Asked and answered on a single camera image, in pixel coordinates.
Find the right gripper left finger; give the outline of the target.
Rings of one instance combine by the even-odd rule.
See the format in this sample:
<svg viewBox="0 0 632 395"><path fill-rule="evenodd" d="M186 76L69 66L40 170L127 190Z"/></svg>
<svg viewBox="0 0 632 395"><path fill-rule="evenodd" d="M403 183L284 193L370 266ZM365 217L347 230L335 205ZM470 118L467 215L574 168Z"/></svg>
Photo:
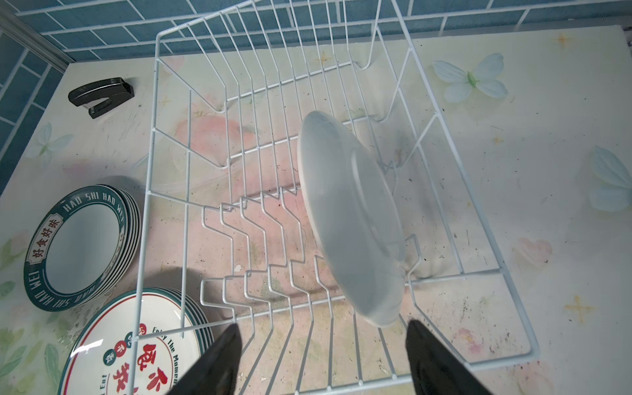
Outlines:
<svg viewBox="0 0 632 395"><path fill-rule="evenodd" d="M231 324L168 394L234 394L241 355L240 329Z"/></svg>

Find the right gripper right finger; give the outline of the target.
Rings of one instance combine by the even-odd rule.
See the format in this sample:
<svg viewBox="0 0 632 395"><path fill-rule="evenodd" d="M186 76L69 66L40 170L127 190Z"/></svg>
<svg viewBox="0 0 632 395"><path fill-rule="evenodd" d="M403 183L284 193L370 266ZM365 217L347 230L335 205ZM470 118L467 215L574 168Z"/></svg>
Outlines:
<svg viewBox="0 0 632 395"><path fill-rule="evenodd" d="M408 322L405 347L416 394L490 395L421 321Z"/></svg>

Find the white plate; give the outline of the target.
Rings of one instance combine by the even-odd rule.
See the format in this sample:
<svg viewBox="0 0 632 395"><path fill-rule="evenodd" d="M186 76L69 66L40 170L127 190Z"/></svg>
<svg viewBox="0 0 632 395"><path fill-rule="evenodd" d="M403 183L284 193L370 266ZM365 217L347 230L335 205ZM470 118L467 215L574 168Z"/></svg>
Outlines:
<svg viewBox="0 0 632 395"><path fill-rule="evenodd" d="M23 267L26 294L38 309L75 308L112 289L141 239L132 195L107 184L72 191L44 216Z"/></svg>
<svg viewBox="0 0 632 395"><path fill-rule="evenodd" d="M318 246L355 312L378 328L399 315L405 237L378 162L345 125L312 111L298 136L301 191Z"/></svg>

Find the white wire dish rack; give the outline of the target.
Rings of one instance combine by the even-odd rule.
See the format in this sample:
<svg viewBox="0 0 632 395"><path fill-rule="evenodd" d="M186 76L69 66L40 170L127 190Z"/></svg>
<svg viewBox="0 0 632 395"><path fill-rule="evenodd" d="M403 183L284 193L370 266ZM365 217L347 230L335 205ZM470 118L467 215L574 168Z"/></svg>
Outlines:
<svg viewBox="0 0 632 395"><path fill-rule="evenodd" d="M173 241L215 393L393 392L424 333L475 374L540 356L396 1L247 1L156 36L138 286Z"/></svg>

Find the black stapler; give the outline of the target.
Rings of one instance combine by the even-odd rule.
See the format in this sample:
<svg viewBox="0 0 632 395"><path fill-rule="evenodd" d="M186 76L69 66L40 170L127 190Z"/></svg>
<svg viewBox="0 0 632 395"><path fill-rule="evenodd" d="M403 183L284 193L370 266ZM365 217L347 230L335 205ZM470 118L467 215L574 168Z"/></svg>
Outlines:
<svg viewBox="0 0 632 395"><path fill-rule="evenodd" d="M133 87L121 77L91 82L67 95L68 100L76 107L86 107L92 119L105 115L133 97Z"/></svg>

